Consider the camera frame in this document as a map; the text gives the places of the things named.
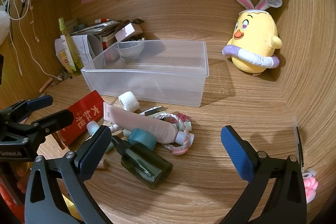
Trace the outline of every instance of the white fluffy toy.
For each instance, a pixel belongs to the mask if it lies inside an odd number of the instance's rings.
[[[5,12],[6,2],[7,1],[5,1],[4,5],[0,6],[0,45],[7,37],[9,33],[9,26],[11,24],[11,20],[9,19],[9,16]]]

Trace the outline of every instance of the wooden surface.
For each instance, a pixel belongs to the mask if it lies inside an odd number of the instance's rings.
[[[242,10],[235,0],[96,0],[85,5],[80,5],[80,0],[34,0],[34,18],[39,19],[37,35],[46,42],[35,46],[32,35],[29,42],[39,51],[41,65],[49,72],[58,64],[51,49],[59,35],[57,18],[60,16],[65,20],[78,17],[87,23],[102,17],[139,17],[145,20],[143,29],[149,39],[193,39],[207,43],[210,77],[206,80],[201,107],[164,104],[171,112],[190,115],[195,134],[193,146],[180,157],[157,146],[155,152],[174,165],[167,182],[157,190],[147,189],[120,165],[120,156],[115,151],[104,156],[109,162],[108,169],[97,171],[86,182],[97,203],[115,224],[218,223],[246,186],[221,144],[221,128],[231,124],[256,150],[286,158],[295,153],[293,117],[301,130],[305,167],[317,170],[320,183],[315,200],[308,206],[309,219],[319,211],[334,187],[336,175],[333,137],[336,0],[283,0],[283,3],[282,8],[269,10],[283,41],[283,48],[276,52],[281,66],[252,77],[239,71],[221,54]],[[29,33],[31,27],[26,21],[22,25]],[[32,98],[48,79],[30,63],[18,29],[14,31],[14,39],[23,49],[19,52],[26,61],[23,67],[28,73],[19,77],[15,53],[5,41],[0,46],[0,53],[5,57],[1,106],[19,100],[17,94]],[[88,92],[82,77],[48,88],[54,105],[34,113],[30,120],[66,108]],[[118,105],[115,98],[104,99]],[[141,102],[140,108],[145,110],[153,105],[158,104]],[[75,150],[85,137],[84,134],[78,138],[71,149]],[[52,137],[47,138],[39,152],[47,158],[65,153]],[[254,216],[261,212],[266,199],[265,195]]]
[[[20,13],[21,1],[16,0],[16,4]],[[62,66],[55,56],[54,40],[59,38],[58,18],[70,19],[68,2],[67,0],[40,0],[33,5],[33,13],[35,31],[40,42],[35,40],[33,27],[30,24],[32,21],[30,10],[26,17],[20,21],[23,35],[31,47],[33,57],[41,64],[45,72],[58,75]],[[13,0],[10,0],[10,15],[13,18],[18,18]],[[23,76],[19,73],[14,47],[11,46],[11,38],[8,35],[0,46],[0,54],[4,56],[2,84],[0,85],[0,108],[7,107],[22,99],[36,97],[39,94],[38,90],[50,77],[42,73],[32,60],[29,48],[20,32],[18,21],[12,20],[11,22],[13,42],[18,52]]]
[[[221,144],[220,132],[232,125],[256,150],[286,158],[295,153],[292,115],[275,82],[254,78],[239,71],[231,62],[213,53],[209,47],[210,77],[206,80],[201,107],[161,104],[168,111],[182,112],[193,119],[195,139],[182,156],[157,145],[155,152],[174,165],[167,181],[157,190],[149,190],[120,164],[120,155],[105,154],[109,167],[97,170],[85,184],[96,202],[115,224],[191,224],[218,223],[235,204],[247,183],[236,172]],[[54,104],[33,113],[30,122],[70,106],[89,90],[81,76],[66,80],[46,90]],[[117,98],[103,97],[108,103]],[[142,111],[160,105],[140,102]],[[70,147],[75,150],[87,138],[81,135]],[[63,156],[56,141],[47,137],[38,153],[46,158]],[[268,198],[269,185],[257,208],[260,214]]]
[[[283,41],[278,86],[298,122],[305,167],[317,171],[319,187],[311,219],[325,203],[336,176],[336,0],[283,0],[273,10]]]
[[[188,39],[216,43],[216,51],[232,37],[243,7],[235,0],[95,0],[81,5],[69,0],[72,17],[94,23],[97,18],[145,21],[147,39]]]

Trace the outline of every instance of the blue gripper pad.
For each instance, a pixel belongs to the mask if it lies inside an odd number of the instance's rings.
[[[258,165],[256,151],[249,142],[244,141],[236,133],[232,126],[222,128],[220,139],[241,179],[251,183]]]

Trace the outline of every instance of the yellow plush toy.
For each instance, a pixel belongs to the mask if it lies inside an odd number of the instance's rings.
[[[235,66],[255,75],[266,68],[276,68],[279,59],[274,50],[282,47],[272,16],[265,10],[280,7],[281,0],[260,0],[253,6],[250,0],[237,0],[246,10],[239,13],[232,39],[223,48],[225,56],[231,56]]]

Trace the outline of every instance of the orange beak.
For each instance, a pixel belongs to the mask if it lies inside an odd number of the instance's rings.
[[[234,35],[234,39],[238,40],[241,39],[244,36],[244,33],[240,32],[240,30],[238,30]]]

